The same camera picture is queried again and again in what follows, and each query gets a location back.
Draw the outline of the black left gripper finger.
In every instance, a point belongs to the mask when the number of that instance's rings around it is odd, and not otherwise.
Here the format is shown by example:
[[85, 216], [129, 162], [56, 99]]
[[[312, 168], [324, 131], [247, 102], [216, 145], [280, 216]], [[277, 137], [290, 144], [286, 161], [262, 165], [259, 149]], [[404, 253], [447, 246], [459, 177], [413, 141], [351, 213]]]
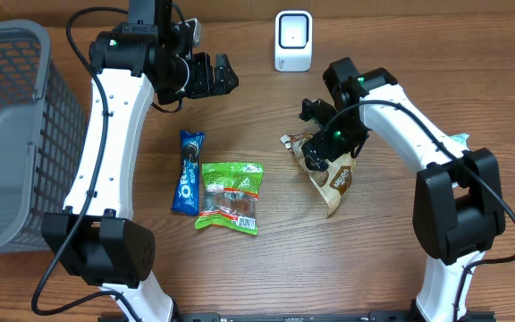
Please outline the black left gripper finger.
[[239, 86], [239, 78], [237, 76], [224, 76], [216, 78], [213, 84], [212, 94], [214, 96], [223, 96], [230, 94]]
[[230, 79], [235, 75], [227, 54], [215, 55], [214, 75], [216, 79]]

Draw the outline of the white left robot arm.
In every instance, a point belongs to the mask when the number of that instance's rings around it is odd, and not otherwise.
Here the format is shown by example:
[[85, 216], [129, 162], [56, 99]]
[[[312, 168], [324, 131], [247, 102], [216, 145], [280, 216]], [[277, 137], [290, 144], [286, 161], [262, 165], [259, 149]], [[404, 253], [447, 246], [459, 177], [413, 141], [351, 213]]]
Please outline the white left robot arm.
[[186, 98], [222, 96], [239, 83], [226, 55], [195, 53], [200, 23], [171, 1], [132, 1], [126, 20], [103, 31], [81, 62], [92, 79], [89, 127], [63, 208], [41, 233], [53, 265], [113, 299], [125, 321], [180, 319], [152, 267], [154, 234], [133, 219], [132, 184], [148, 110], [181, 110]]

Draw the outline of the teal tissue pack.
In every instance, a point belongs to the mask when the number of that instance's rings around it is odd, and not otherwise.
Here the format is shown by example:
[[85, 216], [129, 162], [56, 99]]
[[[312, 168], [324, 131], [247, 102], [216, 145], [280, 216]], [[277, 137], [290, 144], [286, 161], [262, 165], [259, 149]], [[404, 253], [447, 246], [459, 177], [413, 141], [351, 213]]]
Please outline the teal tissue pack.
[[463, 145], [463, 146], [467, 146], [467, 141], [468, 141], [468, 138], [469, 138], [469, 135], [467, 133], [459, 133], [459, 134], [455, 134], [455, 135], [452, 135], [451, 136], [451, 139], [456, 141], [457, 143]]

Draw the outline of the grey plastic mesh basket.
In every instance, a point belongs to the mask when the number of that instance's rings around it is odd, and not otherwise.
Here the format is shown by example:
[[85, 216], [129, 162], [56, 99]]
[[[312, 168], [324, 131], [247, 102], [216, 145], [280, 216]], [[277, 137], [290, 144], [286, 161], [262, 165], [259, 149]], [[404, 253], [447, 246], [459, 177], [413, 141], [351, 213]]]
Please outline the grey plastic mesh basket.
[[0, 253], [46, 248], [43, 216], [63, 208], [86, 125], [46, 30], [34, 21], [0, 21]]

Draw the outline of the green snack packet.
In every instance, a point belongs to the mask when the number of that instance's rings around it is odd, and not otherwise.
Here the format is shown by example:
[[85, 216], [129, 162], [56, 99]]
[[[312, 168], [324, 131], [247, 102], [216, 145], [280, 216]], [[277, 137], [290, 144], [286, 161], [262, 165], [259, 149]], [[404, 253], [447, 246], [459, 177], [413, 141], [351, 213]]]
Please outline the green snack packet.
[[264, 167], [259, 163], [205, 163], [201, 174], [204, 195], [195, 228], [216, 225], [257, 235], [256, 205]]

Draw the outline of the white barcode scanner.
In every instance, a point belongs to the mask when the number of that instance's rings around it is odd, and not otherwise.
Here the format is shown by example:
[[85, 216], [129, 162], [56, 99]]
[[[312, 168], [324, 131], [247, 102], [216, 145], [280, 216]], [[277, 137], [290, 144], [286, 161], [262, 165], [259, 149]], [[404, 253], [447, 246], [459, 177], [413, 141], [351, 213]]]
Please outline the white barcode scanner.
[[313, 19], [303, 10], [275, 17], [274, 67], [278, 72], [307, 72], [312, 62]]

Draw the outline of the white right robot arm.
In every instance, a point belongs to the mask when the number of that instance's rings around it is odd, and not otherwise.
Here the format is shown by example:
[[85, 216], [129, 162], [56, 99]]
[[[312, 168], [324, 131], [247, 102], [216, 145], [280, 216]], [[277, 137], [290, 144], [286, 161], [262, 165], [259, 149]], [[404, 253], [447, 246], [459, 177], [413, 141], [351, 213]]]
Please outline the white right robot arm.
[[384, 68], [359, 73], [343, 58], [323, 80], [333, 102], [302, 102], [300, 119], [320, 128], [301, 147], [304, 166], [322, 172], [339, 157], [355, 158], [375, 132], [416, 175], [412, 224], [427, 261], [405, 320], [493, 321], [492, 312], [468, 311], [466, 297], [477, 263], [505, 230], [495, 156], [440, 131]]

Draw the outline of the beige paper-like bag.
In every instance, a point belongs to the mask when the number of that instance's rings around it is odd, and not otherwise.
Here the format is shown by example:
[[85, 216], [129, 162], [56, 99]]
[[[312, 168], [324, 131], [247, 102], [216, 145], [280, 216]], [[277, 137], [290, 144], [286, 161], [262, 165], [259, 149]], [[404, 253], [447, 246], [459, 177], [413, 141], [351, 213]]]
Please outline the beige paper-like bag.
[[280, 141], [296, 159], [303, 171], [308, 174], [310, 181], [327, 205], [327, 217], [331, 217], [339, 207], [342, 196], [352, 185], [356, 159], [350, 154], [345, 154], [333, 162], [328, 161], [328, 168], [322, 172], [309, 170], [306, 166], [306, 158], [302, 148], [305, 142], [312, 137], [313, 134], [310, 132], [285, 134], [280, 138]]

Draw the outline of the blue Oreo cookie pack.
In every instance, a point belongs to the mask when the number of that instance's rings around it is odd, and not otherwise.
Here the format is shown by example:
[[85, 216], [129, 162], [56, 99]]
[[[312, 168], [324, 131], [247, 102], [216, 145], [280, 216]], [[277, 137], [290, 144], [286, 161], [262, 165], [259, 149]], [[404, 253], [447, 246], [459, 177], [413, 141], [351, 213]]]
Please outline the blue Oreo cookie pack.
[[176, 185], [172, 211], [197, 216], [199, 210], [199, 156], [204, 142], [202, 131], [181, 130], [182, 171]]

